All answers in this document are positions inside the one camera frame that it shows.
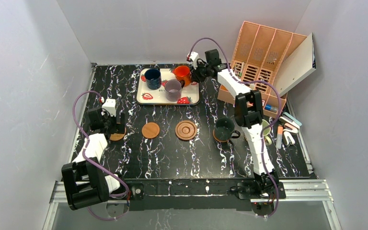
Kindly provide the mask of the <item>dark green mug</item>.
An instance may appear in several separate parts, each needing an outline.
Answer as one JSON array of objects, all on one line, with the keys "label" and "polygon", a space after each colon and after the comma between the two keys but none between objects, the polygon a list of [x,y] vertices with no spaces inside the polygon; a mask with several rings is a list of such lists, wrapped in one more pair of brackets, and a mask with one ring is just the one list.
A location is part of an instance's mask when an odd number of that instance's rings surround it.
[{"label": "dark green mug", "polygon": [[241,133],[235,129],[233,121],[228,117],[219,118],[215,123],[213,132],[220,140],[236,139],[241,136]]}]

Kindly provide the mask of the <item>orange mug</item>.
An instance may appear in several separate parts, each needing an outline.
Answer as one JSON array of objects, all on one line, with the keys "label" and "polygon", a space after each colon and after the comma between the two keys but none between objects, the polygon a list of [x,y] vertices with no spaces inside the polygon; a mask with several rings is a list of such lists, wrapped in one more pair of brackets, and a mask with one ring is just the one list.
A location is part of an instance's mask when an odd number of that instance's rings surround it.
[{"label": "orange mug", "polygon": [[188,66],[178,66],[173,70],[173,73],[177,80],[185,82],[185,86],[191,84],[191,70]]}]

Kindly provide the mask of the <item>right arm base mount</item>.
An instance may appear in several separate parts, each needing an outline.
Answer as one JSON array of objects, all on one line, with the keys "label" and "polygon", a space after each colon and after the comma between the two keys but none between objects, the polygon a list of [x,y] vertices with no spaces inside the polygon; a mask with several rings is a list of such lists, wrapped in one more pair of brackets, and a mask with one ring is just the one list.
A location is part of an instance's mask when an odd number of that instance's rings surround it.
[{"label": "right arm base mount", "polygon": [[254,214],[265,219],[277,210],[279,200],[287,197],[284,185],[268,177],[239,182],[229,188],[229,193],[240,200],[250,200]]}]

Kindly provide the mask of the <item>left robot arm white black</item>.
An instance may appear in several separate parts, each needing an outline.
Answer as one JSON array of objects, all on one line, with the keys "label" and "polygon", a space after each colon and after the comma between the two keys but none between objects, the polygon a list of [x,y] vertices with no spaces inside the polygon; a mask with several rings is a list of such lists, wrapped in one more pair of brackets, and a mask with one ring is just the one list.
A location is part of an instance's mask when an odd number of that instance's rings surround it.
[{"label": "left robot arm white black", "polygon": [[105,172],[99,162],[108,142],[125,134],[125,114],[116,117],[97,107],[88,111],[88,120],[89,130],[84,133],[80,153],[61,169],[67,202],[72,210],[108,201],[122,183],[117,174]]}]

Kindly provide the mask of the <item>dark ringed wooden coaster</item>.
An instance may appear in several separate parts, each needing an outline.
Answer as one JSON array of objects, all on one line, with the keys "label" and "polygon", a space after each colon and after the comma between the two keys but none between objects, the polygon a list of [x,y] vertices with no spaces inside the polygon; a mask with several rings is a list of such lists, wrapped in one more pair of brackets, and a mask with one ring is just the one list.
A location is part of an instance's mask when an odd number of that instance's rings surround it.
[{"label": "dark ringed wooden coaster", "polygon": [[176,125],[175,133],[181,140],[191,140],[197,134],[197,126],[190,120],[184,120]]}]

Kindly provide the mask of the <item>light green mug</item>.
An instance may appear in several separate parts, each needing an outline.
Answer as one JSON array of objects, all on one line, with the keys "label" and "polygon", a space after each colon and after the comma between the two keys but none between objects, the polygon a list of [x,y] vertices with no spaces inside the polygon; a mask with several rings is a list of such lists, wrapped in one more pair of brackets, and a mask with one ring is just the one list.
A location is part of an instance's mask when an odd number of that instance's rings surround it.
[{"label": "light green mug", "polygon": [[263,137],[266,145],[272,145],[272,140],[269,136],[271,132],[271,127],[269,126],[269,122],[266,120],[262,120],[262,128],[263,128]]}]

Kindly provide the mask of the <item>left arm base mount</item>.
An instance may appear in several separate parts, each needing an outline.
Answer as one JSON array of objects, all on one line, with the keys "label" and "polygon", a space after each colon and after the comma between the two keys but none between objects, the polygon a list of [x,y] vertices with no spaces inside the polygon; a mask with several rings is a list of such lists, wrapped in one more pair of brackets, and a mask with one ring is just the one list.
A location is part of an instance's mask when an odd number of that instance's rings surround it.
[{"label": "left arm base mount", "polygon": [[134,201],[140,201],[144,198],[144,184],[128,184],[129,193],[122,197],[110,198],[106,205],[106,211],[110,218],[119,219],[130,211]]}]

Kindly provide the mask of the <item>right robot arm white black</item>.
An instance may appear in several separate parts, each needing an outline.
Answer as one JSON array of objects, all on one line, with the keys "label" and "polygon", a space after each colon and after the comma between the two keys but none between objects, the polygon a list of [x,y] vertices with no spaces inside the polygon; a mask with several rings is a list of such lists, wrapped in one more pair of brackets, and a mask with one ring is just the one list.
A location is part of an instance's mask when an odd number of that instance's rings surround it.
[{"label": "right robot arm white black", "polygon": [[227,89],[235,99],[234,118],[248,142],[253,160],[253,173],[257,176],[270,175],[274,167],[268,157],[263,137],[261,92],[251,89],[250,83],[241,81],[232,69],[225,67],[216,49],[210,52],[213,59],[208,62],[202,60],[197,52],[192,51],[187,55],[186,60],[191,64],[191,81],[202,83],[211,77]]}]

